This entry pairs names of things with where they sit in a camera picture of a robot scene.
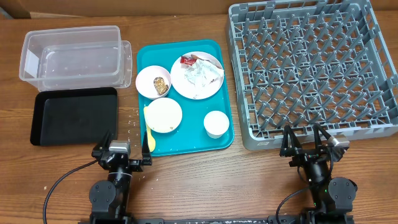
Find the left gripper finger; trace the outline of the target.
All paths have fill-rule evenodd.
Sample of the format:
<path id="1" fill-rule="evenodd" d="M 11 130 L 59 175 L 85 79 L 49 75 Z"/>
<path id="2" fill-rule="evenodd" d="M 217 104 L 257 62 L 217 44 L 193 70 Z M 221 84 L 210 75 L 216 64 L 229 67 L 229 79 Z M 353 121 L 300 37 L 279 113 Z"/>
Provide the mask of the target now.
<path id="1" fill-rule="evenodd" d="M 150 149 L 148 145 L 147 132 L 144 133 L 144 138 L 142 142 L 142 158 L 150 159 Z"/>
<path id="2" fill-rule="evenodd" d="M 110 130 L 107 130 L 101 141 L 95 146 L 95 151 L 102 151 L 107 149 L 113 140 L 113 134 Z"/>

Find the white bowl with rice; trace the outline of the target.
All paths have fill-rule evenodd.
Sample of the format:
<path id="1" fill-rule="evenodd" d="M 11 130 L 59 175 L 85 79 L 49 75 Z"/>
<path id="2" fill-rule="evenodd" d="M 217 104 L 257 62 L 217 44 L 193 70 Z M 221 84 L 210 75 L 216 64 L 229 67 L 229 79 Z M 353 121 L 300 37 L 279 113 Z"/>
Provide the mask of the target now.
<path id="1" fill-rule="evenodd" d="M 182 108 L 171 98 L 158 98 L 144 108 L 146 125 L 157 133 L 170 133 L 182 121 Z"/>

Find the pink bowl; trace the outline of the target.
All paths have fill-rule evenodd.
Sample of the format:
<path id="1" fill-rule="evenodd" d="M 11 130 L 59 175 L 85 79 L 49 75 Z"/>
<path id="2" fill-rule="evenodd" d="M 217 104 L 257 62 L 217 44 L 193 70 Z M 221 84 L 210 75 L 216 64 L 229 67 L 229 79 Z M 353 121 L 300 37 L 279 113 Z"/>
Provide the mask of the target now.
<path id="1" fill-rule="evenodd" d="M 136 78 L 136 89 L 142 96 L 155 100 L 167 95 L 169 90 L 164 95 L 158 95 L 156 92 L 154 87 L 154 79 L 156 77 L 162 77 L 166 84 L 168 84 L 169 90 L 171 89 L 172 81 L 170 73 L 164 67 L 151 65 L 142 69 Z"/>

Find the brown food chunk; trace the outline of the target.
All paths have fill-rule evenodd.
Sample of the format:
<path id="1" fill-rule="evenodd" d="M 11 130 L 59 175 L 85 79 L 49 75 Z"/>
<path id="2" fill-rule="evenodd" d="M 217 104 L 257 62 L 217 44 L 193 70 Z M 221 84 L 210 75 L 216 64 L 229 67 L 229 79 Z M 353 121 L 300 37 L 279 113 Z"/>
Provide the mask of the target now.
<path id="1" fill-rule="evenodd" d="M 158 95 L 164 95 L 169 90 L 168 84 L 166 84 L 162 77 L 156 77 L 154 79 L 154 87 Z"/>

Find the white napkin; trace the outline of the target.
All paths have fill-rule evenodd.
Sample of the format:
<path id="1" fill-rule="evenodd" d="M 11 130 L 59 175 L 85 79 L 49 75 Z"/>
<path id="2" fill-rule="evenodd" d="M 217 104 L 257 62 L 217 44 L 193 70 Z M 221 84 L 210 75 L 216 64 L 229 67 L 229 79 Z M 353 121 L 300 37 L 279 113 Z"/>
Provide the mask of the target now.
<path id="1" fill-rule="evenodd" d="M 223 79 L 224 70 L 210 60 L 196 59 L 197 61 L 192 66 L 186 65 L 184 77 L 193 84 L 193 98 L 198 100 L 212 83 Z"/>

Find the red snack wrapper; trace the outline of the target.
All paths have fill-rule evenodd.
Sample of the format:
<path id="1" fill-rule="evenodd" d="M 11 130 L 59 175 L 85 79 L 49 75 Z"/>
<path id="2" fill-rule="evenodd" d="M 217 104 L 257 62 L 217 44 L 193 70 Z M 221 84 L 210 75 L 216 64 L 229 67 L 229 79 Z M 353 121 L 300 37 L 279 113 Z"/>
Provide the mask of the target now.
<path id="1" fill-rule="evenodd" d="M 197 59 L 194 57 L 186 57 L 186 56 L 180 57 L 180 63 L 184 65 L 192 66 L 196 61 Z"/>

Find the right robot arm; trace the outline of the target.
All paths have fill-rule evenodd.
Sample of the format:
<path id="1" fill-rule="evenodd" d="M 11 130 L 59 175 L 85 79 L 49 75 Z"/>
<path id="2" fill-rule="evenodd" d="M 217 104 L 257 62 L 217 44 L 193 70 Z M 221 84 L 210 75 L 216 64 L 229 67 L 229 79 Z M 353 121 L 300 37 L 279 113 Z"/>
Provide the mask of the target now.
<path id="1" fill-rule="evenodd" d="M 281 157 L 291 157 L 289 166 L 303 169 L 301 179 L 307 187 L 287 196 L 275 212 L 277 223 L 353 223 L 349 212 L 353 209 L 358 186 L 344 177 L 333 177 L 334 164 L 349 149 L 344 135 L 332 136 L 318 123 L 313 125 L 315 147 L 304 149 L 293 129 L 286 125 L 280 149 Z M 305 208 L 297 216 L 280 214 L 282 206 L 292 197 L 309 190 L 313 207 Z"/>

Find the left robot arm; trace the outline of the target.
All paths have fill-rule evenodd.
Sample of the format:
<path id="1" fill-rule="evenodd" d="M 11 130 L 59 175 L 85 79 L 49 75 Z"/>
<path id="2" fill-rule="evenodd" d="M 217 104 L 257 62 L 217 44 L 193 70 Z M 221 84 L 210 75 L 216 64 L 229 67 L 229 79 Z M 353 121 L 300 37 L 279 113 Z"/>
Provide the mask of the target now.
<path id="1" fill-rule="evenodd" d="M 90 223 L 137 223 L 127 212 L 132 174 L 152 164 L 147 135 L 144 135 L 142 159 L 131 159 L 127 141 L 114 140 L 107 132 L 93 148 L 91 156 L 107 170 L 108 178 L 93 184 L 89 192 Z"/>

